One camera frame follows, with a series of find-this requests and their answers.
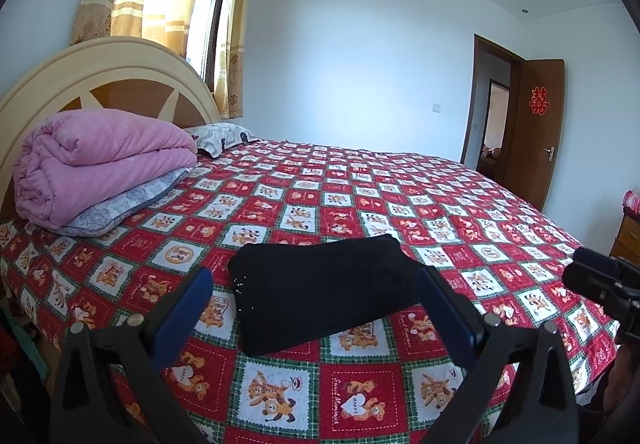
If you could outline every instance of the door frame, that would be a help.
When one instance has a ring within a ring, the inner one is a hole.
[[[484,115],[484,129],[482,129],[482,144],[484,144],[484,137],[486,136],[486,124],[489,121],[489,108],[491,108],[491,88],[493,86],[500,87],[502,90],[506,90],[509,93],[509,98],[511,98],[511,91],[507,85],[503,85],[499,81],[495,79],[489,78],[489,95],[486,97],[486,114]],[[476,171],[478,169],[478,164],[480,163],[480,158],[482,157],[482,148],[480,149],[480,153],[478,154],[478,162],[476,163]]]
[[[513,134],[516,128],[516,117],[518,112],[518,89],[520,88],[520,64],[525,60],[521,56],[518,56],[516,53],[511,52],[509,49],[505,49],[503,46],[499,46],[491,40],[479,36],[479,34],[474,35],[474,66],[471,81],[471,99],[469,102],[469,113],[466,119],[465,141],[462,147],[460,163],[463,163],[465,161],[466,150],[469,145],[469,138],[471,137],[471,121],[474,112],[474,105],[476,104],[476,83],[478,82],[479,52],[487,52],[489,54],[492,54],[493,56],[500,58],[501,60],[505,60],[505,62],[508,62],[511,65],[507,118],[504,123],[504,136],[502,137],[502,150],[500,151],[500,159],[495,166],[494,175],[494,181],[498,184],[501,184],[504,180],[504,174],[507,169],[507,161],[511,153],[511,144],[513,143]]]

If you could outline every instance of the wall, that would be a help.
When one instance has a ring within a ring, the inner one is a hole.
[[[490,80],[497,81],[508,87],[511,75],[511,64],[488,52],[479,51],[475,63],[476,100],[474,101],[474,111],[471,117],[471,133],[469,135],[469,144],[466,148],[464,161],[464,164],[472,169],[476,169],[478,166],[480,150],[482,150],[484,122],[486,120],[486,108],[491,87]]]
[[[6,0],[0,9],[0,96],[69,45],[80,0]]]
[[[623,195],[640,191],[640,34],[622,4],[553,15],[529,29],[530,58],[566,62],[562,133],[543,212],[608,254]]]
[[[486,132],[484,133],[484,144],[489,148],[502,146],[504,125],[507,121],[508,104],[509,91],[493,85],[489,98],[489,115],[486,119]]]
[[[249,0],[247,28],[242,124],[257,135],[458,161],[474,34],[526,45],[487,0]]]

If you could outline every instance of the brown wooden door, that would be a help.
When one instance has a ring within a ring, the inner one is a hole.
[[[564,60],[520,65],[516,122],[502,185],[541,211],[560,142]]]

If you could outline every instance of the green object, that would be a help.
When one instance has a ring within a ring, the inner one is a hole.
[[[42,356],[36,348],[35,343],[27,334],[26,330],[18,325],[11,317],[11,315],[7,314],[4,310],[0,309],[0,312],[6,319],[7,323],[9,323],[11,330],[14,332],[15,338],[18,341],[18,345],[20,345],[20,348],[24,350],[25,354],[27,354],[27,357],[29,358],[31,363],[33,363],[33,366],[36,367],[40,379],[47,379],[47,376],[49,375],[49,367],[45,364]]]

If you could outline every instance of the pink blanket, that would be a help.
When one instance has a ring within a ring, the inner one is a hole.
[[[15,208],[58,229],[85,209],[185,166],[197,148],[172,123],[113,109],[60,112],[22,142],[14,164]]]

